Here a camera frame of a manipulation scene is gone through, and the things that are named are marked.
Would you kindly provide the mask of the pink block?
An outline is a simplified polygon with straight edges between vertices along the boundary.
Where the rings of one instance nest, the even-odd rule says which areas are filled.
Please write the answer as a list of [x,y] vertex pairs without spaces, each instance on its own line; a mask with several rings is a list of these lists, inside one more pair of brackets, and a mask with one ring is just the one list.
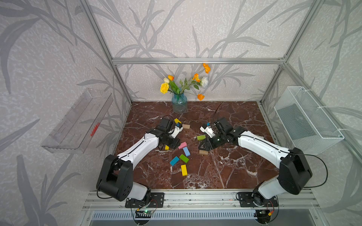
[[182,142],[182,143],[178,146],[179,149],[183,149],[183,148],[185,148],[185,147],[187,147],[187,143],[186,143],[186,142]]

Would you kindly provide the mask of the light green block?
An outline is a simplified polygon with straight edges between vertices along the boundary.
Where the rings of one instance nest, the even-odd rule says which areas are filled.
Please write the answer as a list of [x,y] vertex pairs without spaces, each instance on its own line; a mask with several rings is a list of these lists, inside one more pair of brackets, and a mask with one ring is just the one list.
[[197,136],[197,140],[198,140],[198,141],[201,141],[201,140],[204,140],[204,139],[206,139],[206,136],[205,136],[205,135]]

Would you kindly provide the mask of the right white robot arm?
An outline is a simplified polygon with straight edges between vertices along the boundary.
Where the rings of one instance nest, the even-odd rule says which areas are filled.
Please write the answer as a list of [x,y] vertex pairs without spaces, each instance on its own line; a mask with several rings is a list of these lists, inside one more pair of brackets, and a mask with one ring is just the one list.
[[279,169],[278,176],[253,190],[252,197],[258,205],[283,193],[298,195],[313,175],[303,151],[298,148],[280,147],[242,127],[221,130],[218,134],[210,126],[203,125],[200,130],[206,134],[201,142],[201,148],[206,151],[233,143],[258,154]]

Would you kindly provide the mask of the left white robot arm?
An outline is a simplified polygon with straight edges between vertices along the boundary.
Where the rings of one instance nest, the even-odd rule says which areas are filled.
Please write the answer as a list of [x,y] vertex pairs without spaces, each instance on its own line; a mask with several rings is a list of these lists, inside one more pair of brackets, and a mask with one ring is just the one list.
[[97,191],[118,201],[128,198],[141,201],[143,204],[150,203],[151,189],[134,182],[134,168],[159,144],[165,144],[170,148],[178,147],[180,145],[180,139],[177,137],[179,133],[179,129],[174,129],[173,132],[152,129],[126,151],[117,156],[107,156],[96,184]]

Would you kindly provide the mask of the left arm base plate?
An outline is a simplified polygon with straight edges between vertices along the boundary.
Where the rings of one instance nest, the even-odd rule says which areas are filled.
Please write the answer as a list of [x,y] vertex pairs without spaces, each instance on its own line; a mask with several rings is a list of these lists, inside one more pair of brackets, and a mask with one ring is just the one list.
[[146,201],[136,199],[126,199],[125,208],[140,209],[143,207],[148,208],[163,208],[165,201],[165,193],[151,192],[150,197]]

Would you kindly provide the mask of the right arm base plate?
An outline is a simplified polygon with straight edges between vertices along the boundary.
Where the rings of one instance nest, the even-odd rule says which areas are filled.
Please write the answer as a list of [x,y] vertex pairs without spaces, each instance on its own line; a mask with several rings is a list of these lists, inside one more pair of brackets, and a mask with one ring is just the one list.
[[238,192],[236,199],[241,207],[279,207],[277,197],[265,199],[263,196],[253,192]]

